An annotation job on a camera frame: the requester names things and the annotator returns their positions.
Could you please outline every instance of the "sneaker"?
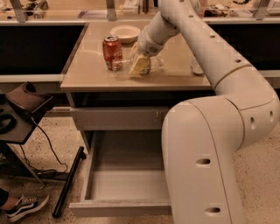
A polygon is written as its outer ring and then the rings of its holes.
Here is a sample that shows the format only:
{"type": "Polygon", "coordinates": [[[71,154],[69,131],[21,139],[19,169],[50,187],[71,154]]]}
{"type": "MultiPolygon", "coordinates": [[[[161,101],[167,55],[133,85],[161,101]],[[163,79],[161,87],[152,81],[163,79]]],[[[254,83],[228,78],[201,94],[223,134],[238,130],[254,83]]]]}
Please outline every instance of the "sneaker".
{"type": "Polygon", "coordinates": [[[10,211],[5,211],[10,222],[15,222],[26,216],[27,214],[35,213],[40,210],[49,200],[49,195],[39,202],[37,197],[25,197],[24,195],[18,199],[15,208],[10,211]]]}

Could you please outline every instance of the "floor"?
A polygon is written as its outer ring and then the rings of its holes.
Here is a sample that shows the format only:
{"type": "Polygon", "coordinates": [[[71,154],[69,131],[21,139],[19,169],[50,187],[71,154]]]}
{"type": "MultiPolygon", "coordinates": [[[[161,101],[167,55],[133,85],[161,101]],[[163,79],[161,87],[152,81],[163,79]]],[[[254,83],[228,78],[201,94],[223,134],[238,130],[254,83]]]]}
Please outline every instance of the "floor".
{"type": "MultiPolygon", "coordinates": [[[[74,127],[72,118],[68,115],[53,115],[45,117],[40,126],[50,137],[53,149],[61,162],[71,166],[79,146],[83,141],[79,131],[74,127]]],[[[280,223],[280,124],[260,143],[234,154],[236,177],[241,190],[241,197],[248,224],[278,224],[280,223]]],[[[36,129],[24,145],[25,155],[31,165],[37,168],[65,169],[59,164],[49,150],[46,138],[36,129]]],[[[142,216],[119,218],[77,218],[69,210],[70,202],[80,200],[87,160],[81,160],[78,171],[73,179],[73,185],[66,198],[63,214],[60,218],[52,217],[56,201],[60,196],[63,182],[46,181],[46,187],[30,178],[1,177],[0,186],[15,195],[47,195],[49,203],[39,212],[24,217],[17,223],[94,223],[94,224],[173,224],[171,216],[142,216]]],[[[9,223],[0,213],[0,223],[9,223]]]]}

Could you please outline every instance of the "closed drawer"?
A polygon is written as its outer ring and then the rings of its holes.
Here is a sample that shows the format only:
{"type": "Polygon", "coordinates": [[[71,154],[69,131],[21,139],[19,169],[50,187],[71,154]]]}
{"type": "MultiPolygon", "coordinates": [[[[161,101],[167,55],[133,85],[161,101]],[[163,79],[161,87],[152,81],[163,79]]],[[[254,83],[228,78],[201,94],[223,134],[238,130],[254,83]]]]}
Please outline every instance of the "closed drawer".
{"type": "Polygon", "coordinates": [[[171,214],[160,130],[94,133],[78,217],[171,214]]]}
{"type": "Polygon", "coordinates": [[[78,130],[161,130],[167,112],[167,107],[71,108],[78,130]]]}

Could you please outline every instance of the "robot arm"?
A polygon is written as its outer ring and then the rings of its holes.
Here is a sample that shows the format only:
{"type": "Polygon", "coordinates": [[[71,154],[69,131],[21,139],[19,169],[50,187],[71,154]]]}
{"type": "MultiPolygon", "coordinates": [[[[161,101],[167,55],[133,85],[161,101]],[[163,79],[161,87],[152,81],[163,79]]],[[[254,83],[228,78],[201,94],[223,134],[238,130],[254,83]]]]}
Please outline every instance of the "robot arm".
{"type": "Polygon", "coordinates": [[[188,0],[161,1],[160,12],[138,38],[131,70],[143,67],[141,59],[157,55],[179,32],[217,96],[183,101],[164,119],[164,168],[174,223],[246,223],[233,155],[278,123],[277,94],[188,0]]]}

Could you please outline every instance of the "red soda can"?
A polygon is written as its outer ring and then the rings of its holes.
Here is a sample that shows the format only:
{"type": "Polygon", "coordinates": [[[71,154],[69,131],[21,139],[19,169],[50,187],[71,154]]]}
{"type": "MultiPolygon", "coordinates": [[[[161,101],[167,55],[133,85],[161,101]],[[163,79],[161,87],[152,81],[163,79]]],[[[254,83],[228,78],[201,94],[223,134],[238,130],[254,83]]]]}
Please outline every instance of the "red soda can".
{"type": "Polygon", "coordinates": [[[122,60],[123,51],[120,39],[116,35],[108,35],[103,40],[103,56],[108,69],[113,70],[113,60],[122,60]]]}

